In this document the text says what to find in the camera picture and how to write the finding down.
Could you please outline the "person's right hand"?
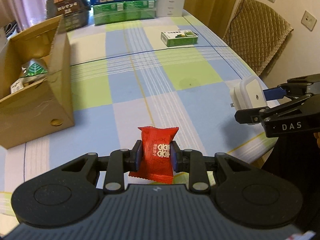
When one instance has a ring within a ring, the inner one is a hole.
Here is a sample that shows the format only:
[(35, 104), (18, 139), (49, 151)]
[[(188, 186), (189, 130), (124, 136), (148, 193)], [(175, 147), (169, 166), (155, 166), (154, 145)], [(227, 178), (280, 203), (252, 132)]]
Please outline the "person's right hand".
[(320, 148), (320, 132), (314, 133), (313, 136), (316, 138), (318, 148)]

